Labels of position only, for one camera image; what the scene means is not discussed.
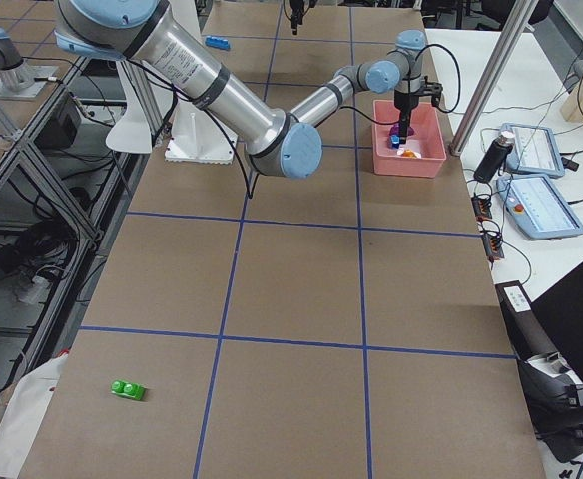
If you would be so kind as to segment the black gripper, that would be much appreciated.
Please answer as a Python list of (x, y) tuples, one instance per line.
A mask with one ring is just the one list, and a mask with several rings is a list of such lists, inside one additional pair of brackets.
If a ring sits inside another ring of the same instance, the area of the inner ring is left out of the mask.
[(442, 85), (439, 82), (429, 81), (427, 77), (418, 77), (412, 80), (403, 80), (394, 89), (393, 103), (399, 111), (398, 135), (401, 144), (405, 144), (412, 134), (411, 113), (418, 107), (420, 99), (430, 98), (433, 107), (440, 105)]
[(285, 7), (290, 7), (286, 15), (290, 20), (302, 20), (308, 11), (314, 7), (314, 0), (289, 0)]

